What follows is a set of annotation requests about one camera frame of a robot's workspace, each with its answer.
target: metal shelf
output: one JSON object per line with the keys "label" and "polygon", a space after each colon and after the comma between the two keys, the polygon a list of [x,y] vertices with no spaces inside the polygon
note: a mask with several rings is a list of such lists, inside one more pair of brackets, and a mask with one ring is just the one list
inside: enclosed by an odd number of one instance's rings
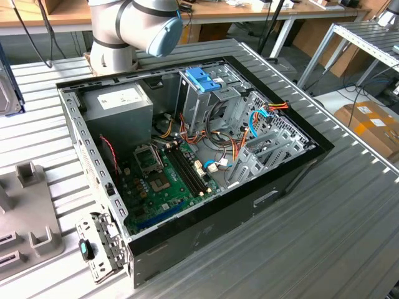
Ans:
{"label": "metal shelf", "polygon": [[[345,40],[341,42],[329,63],[327,63],[326,68],[328,68],[328,65],[331,65],[334,60],[339,57],[340,53],[346,46],[346,43],[350,42],[387,66],[394,67],[394,69],[399,72],[399,54],[392,51],[392,47],[399,44],[399,27],[388,31],[373,21],[338,23],[332,24],[325,35],[322,43],[316,50],[316,53],[298,82],[299,88],[302,88],[305,85],[307,79],[319,61],[320,56],[324,53],[324,50],[329,45],[334,34],[340,35]],[[372,68],[366,71],[366,76],[371,72],[375,65],[376,64],[373,64]]]}

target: green circuit board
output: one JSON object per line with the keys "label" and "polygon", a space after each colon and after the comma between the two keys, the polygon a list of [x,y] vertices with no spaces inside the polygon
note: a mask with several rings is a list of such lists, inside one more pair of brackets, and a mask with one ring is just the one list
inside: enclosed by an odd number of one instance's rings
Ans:
{"label": "green circuit board", "polygon": [[[190,147],[183,143],[179,150],[193,164],[196,158]],[[147,176],[143,175],[133,155],[131,159],[119,162],[122,181],[118,190],[129,212],[125,225],[135,234],[220,192],[211,178],[205,176],[203,179],[198,176],[207,187],[207,192],[202,196],[192,194],[164,149],[157,152],[164,165],[163,171],[153,171]]]}

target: blue plastic clip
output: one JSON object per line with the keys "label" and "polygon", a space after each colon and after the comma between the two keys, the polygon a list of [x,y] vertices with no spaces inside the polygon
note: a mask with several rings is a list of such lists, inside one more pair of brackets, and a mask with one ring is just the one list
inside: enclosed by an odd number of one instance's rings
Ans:
{"label": "blue plastic clip", "polygon": [[212,92],[221,88],[220,84],[214,83],[211,77],[200,67],[186,70],[186,75],[202,92]]}

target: gray robot arm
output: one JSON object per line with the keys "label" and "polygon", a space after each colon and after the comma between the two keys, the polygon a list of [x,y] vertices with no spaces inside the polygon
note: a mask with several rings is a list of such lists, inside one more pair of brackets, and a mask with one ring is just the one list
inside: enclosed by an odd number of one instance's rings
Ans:
{"label": "gray robot arm", "polygon": [[378,23],[388,30],[396,29],[399,25],[399,0],[391,0],[391,3],[378,17]]}
{"label": "gray robot arm", "polygon": [[183,30],[175,0],[89,0],[89,6],[90,63],[99,74],[133,70],[135,49],[155,57],[170,54]]}

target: slotted aluminum table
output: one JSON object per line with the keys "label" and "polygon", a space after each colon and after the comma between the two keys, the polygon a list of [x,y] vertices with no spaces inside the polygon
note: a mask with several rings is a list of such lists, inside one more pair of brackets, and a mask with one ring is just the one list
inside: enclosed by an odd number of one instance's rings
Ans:
{"label": "slotted aluminum table", "polygon": [[383,298],[399,279],[398,170],[342,127],[245,44],[178,47],[144,67],[233,55],[292,103],[335,148],[297,189],[242,226],[134,290],[125,272],[95,285],[74,224],[95,210],[72,147],[56,81],[92,76],[83,58],[13,68],[27,112],[0,118],[0,173],[43,165],[66,250],[0,282],[1,298]]}
{"label": "slotted aluminum table", "polygon": [[327,31],[319,48],[298,81],[298,87],[302,88],[306,84],[307,79],[313,72],[334,34],[340,35],[343,37],[343,40],[325,66],[326,69],[329,69],[335,63],[335,60],[339,58],[342,51],[346,49],[347,44],[352,43],[375,58],[375,61],[363,74],[362,78],[359,79],[357,85],[361,85],[366,80],[379,61],[399,72],[399,54],[392,51],[393,46],[399,44],[399,26],[388,31],[374,21],[338,23],[332,24],[329,31]]}

